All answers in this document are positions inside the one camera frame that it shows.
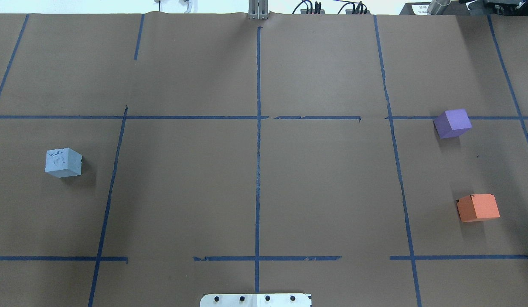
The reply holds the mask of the light blue foam block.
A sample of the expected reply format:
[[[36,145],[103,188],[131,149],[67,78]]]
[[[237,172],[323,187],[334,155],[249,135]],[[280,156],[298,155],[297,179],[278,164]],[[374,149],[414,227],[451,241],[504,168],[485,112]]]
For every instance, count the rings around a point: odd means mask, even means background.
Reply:
[[[82,155],[71,148],[57,148],[46,152],[44,172],[54,177],[81,175]]]

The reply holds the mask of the purple foam block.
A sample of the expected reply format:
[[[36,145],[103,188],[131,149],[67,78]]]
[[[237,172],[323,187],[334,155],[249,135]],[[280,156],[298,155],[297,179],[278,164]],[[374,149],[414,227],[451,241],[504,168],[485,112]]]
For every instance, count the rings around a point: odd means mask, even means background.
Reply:
[[[465,109],[446,110],[433,124],[440,139],[459,137],[473,128]]]

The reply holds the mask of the orange foam block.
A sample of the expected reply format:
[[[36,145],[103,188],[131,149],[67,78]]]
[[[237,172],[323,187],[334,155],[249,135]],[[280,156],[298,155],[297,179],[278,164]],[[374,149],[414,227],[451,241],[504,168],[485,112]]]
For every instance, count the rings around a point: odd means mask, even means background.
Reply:
[[[471,194],[456,200],[461,222],[481,222],[500,218],[494,194]]]

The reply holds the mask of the silver metal cylinder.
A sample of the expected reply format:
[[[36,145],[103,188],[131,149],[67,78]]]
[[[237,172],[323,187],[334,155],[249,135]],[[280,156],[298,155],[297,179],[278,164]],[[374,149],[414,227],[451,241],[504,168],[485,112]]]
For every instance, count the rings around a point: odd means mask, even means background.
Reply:
[[[451,0],[432,0],[426,9],[426,13],[428,15],[443,15],[450,4]]]

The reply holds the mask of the black box with label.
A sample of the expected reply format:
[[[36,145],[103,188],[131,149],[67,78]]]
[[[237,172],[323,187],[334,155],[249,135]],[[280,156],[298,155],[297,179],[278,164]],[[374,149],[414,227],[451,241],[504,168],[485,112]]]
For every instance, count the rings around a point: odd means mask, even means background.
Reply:
[[[430,2],[412,2],[405,3],[402,7],[399,15],[432,15],[427,10],[430,6]],[[458,1],[451,1],[450,5],[447,6],[438,15],[467,15],[467,5],[459,4]]]

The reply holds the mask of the grey aluminium post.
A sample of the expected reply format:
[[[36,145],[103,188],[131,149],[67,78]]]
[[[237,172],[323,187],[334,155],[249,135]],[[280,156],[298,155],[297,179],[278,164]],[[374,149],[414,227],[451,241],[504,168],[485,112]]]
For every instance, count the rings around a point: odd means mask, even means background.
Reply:
[[[266,20],[269,18],[268,0],[249,0],[248,19]]]

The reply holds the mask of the white metal base plate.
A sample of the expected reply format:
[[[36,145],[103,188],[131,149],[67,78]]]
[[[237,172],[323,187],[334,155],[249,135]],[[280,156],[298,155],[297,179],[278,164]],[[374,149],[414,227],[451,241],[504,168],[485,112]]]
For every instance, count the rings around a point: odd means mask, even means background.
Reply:
[[[244,293],[204,295],[200,307],[312,307],[310,294]]]

